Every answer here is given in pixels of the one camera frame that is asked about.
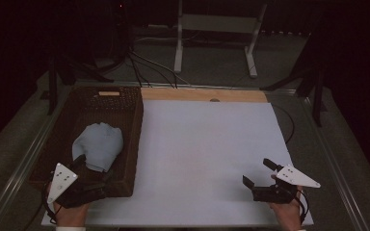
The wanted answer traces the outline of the light blue tank top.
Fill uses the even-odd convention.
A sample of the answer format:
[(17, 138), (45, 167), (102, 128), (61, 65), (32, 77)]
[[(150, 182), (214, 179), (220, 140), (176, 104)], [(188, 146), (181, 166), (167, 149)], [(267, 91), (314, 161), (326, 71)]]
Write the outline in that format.
[(119, 128), (101, 122), (87, 126), (72, 144), (72, 158), (86, 157), (86, 167), (108, 172), (123, 149), (123, 135)]

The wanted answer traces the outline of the brown wicker basket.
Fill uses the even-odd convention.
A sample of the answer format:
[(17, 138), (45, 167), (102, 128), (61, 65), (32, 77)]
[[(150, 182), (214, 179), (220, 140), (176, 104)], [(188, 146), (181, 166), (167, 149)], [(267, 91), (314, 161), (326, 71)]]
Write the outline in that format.
[[(38, 189), (48, 180), (56, 164), (70, 164), (76, 138), (87, 126), (104, 122), (119, 128), (123, 135), (123, 149), (111, 165), (109, 171), (113, 177), (105, 193), (108, 197), (131, 196), (143, 114), (143, 98), (138, 87), (73, 88), (34, 164), (29, 184)], [(96, 184), (105, 174), (86, 167), (78, 167), (76, 173), (89, 184)]]

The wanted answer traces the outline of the black tripod stand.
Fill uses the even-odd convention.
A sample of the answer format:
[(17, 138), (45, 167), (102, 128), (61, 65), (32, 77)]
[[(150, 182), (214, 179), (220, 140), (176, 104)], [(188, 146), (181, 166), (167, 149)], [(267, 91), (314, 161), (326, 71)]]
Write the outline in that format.
[(299, 86), (296, 88), (298, 97), (308, 97), (314, 91), (312, 103), (312, 118), (315, 123), (321, 127), (321, 106), (323, 83), (325, 77), (325, 69), (327, 65), (326, 52), (327, 43), (320, 35), (312, 33), (305, 46), (296, 60), (290, 74), (267, 87), (261, 87), (261, 90), (273, 91), (277, 90), (288, 83), (301, 79)]
[(68, 73), (72, 67), (83, 71), (98, 82), (112, 83), (111, 79), (101, 76), (94, 70), (91, 70), (83, 64), (80, 64), (67, 55), (62, 54), (51, 56), (48, 63), (48, 91), (45, 91), (42, 95), (42, 97), (47, 99), (49, 102), (49, 108), (47, 112), (49, 116), (54, 113), (58, 104), (58, 77), (64, 74), (67, 85), (73, 85), (76, 81), (76, 79)]

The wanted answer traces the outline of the person's left hand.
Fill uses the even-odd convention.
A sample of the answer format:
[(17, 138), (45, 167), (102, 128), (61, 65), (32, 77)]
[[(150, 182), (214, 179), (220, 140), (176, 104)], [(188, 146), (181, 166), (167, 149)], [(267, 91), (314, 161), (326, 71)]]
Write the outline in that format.
[(53, 207), (56, 212), (56, 227), (86, 227), (86, 218), (90, 207), (89, 204), (66, 209), (60, 204), (54, 202)]

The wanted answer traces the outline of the white metal stand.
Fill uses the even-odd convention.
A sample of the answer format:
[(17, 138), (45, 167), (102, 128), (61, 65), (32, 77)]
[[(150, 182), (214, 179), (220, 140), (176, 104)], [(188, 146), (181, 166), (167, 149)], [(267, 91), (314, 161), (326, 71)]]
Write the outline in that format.
[(251, 42), (244, 48), (244, 52), (249, 75), (252, 78), (256, 78), (257, 68), (253, 50), (258, 39), (267, 7), (267, 3), (261, 3), (258, 14), (255, 17), (203, 15), (184, 13), (183, 0), (178, 0), (177, 39), (173, 65), (174, 72), (180, 73), (182, 70), (184, 30), (251, 34)]

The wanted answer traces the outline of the wooden board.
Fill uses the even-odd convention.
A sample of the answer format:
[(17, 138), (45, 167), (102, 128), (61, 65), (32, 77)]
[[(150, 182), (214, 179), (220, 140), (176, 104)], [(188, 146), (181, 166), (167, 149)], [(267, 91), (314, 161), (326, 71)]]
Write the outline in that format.
[(143, 99), (185, 100), (207, 102), (253, 102), (267, 103), (268, 99), (260, 90), (210, 90), (210, 89), (164, 89), (142, 88)]

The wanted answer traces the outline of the person's right hand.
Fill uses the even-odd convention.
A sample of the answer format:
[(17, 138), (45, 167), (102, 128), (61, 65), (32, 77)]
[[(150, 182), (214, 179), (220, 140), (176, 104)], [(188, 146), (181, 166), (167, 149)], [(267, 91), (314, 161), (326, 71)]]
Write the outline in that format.
[(301, 222), (300, 196), (303, 187), (298, 187), (296, 199), (293, 199), (289, 204), (269, 203), (269, 207), (273, 210), (277, 222), (282, 231), (304, 231)]

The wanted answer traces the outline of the aluminium frame rail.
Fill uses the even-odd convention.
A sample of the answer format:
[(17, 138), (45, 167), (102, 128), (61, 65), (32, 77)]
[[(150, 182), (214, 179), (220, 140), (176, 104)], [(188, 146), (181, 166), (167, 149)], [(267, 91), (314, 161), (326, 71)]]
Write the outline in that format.
[(48, 108), (49, 103), (35, 93), (0, 133), (0, 222), (24, 184), (60, 111), (55, 109), (49, 115)]
[(299, 101), (303, 107), (306, 120), (309, 122), (311, 130), (316, 137), (316, 141), (321, 146), (321, 153), (325, 159), (325, 162), (330, 172), (332, 181), (334, 182), (334, 185), (337, 188), (337, 191), (341, 197), (341, 201), (344, 204), (346, 212), (349, 215), (349, 218), (355, 230), (356, 231), (370, 231), (368, 224), (362, 212), (360, 211), (358, 207), (354, 194), (352, 190), (350, 189), (345, 179), (345, 176), (342, 173), (341, 168), (339, 167), (333, 155), (332, 149), (330, 148), (330, 145), (322, 129), (313, 120), (312, 104), (310, 100), (306, 97), (306, 98), (300, 98)]
[[(259, 87), (227, 87), (227, 86), (204, 86), (204, 85), (171, 85), (161, 83), (135, 83), (135, 82), (113, 82), (113, 83), (100, 83), (100, 82), (77, 82), (74, 86), (77, 87), (141, 87), (156, 89), (169, 89), (169, 90), (261, 90)], [(294, 89), (276, 89), (276, 90), (262, 90), (265, 94), (282, 94), (282, 95), (294, 95), (296, 90)]]

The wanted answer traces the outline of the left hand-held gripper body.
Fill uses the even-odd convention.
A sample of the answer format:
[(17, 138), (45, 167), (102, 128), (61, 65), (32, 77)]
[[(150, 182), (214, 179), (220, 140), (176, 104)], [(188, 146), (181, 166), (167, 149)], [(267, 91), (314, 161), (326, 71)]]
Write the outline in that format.
[(84, 204), (104, 199), (103, 182), (89, 184), (82, 182), (80, 176), (61, 163), (56, 164), (46, 202), (54, 202), (65, 208), (76, 208)]

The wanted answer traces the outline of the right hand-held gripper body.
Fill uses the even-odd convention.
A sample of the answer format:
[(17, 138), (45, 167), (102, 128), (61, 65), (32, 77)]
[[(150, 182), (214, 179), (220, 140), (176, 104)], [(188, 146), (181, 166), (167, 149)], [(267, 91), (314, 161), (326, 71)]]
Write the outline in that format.
[(268, 187), (255, 186), (253, 200), (276, 204), (288, 204), (296, 198), (298, 187), (320, 188), (321, 184), (290, 165), (276, 171), (275, 183)]

